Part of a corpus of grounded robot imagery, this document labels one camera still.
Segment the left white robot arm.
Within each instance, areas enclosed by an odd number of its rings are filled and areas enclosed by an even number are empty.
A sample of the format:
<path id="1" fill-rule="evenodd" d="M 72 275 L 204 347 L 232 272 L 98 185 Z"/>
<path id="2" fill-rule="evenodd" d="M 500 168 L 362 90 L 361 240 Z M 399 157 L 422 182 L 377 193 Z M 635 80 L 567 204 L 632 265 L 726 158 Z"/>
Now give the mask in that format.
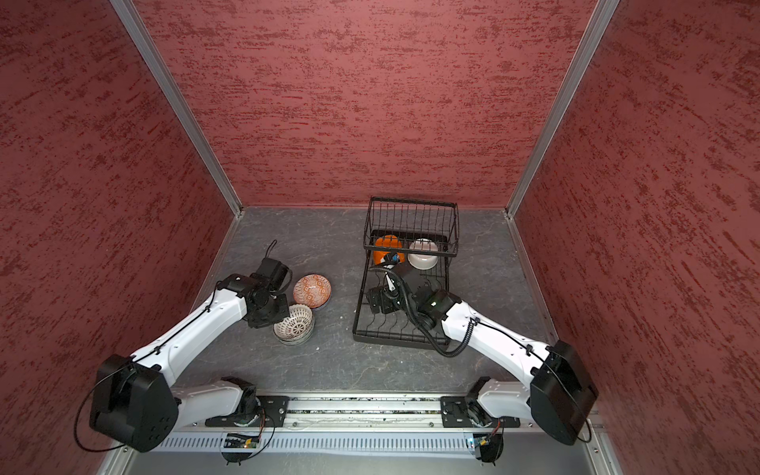
<path id="1" fill-rule="evenodd" d="M 147 452 L 175 429 L 222 419 L 238 427 L 263 427 L 264 411 L 255 386 L 225 377 L 206 386 L 177 389 L 190 363 L 229 327 L 272 327 L 289 315 L 286 290 L 291 269 L 265 257 L 250 275 L 231 274 L 211 295 L 163 336 L 128 356 L 101 363 L 86 396 L 89 427 L 124 447 Z"/>

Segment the orange square bowl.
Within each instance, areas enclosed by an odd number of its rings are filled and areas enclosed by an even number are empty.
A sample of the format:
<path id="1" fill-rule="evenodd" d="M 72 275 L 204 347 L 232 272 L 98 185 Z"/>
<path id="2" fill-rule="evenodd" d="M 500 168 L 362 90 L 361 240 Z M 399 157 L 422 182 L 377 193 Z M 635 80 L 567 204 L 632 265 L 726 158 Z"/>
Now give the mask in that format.
<path id="1" fill-rule="evenodd" d="M 403 252 L 404 243 L 396 235 L 378 237 L 373 245 L 375 249 L 372 251 L 372 263 L 375 266 L 406 261 L 406 254 Z"/>

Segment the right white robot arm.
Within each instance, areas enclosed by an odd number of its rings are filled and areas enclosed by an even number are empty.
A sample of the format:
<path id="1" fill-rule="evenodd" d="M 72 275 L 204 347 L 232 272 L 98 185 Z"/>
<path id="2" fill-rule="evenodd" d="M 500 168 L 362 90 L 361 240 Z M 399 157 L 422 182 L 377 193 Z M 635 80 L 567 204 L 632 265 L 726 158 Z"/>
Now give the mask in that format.
<path id="1" fill-rule="evenodd" d="M 455 358 L 472 348 L 522 385 L 507 390 L 494 378 L 480 378 L 464 398 L 471 425 L 492 428 L 502 419 L 529 420 L 563 445 L 591 441 L 588 418 L 599 393 L 570 344 L 547 344 L 511 331 L 447 289 L 431 287 L 408 263 L 370 270 L 381 277 L 373 290 L 381 309 L 403 312 L 435 352 Z"/>

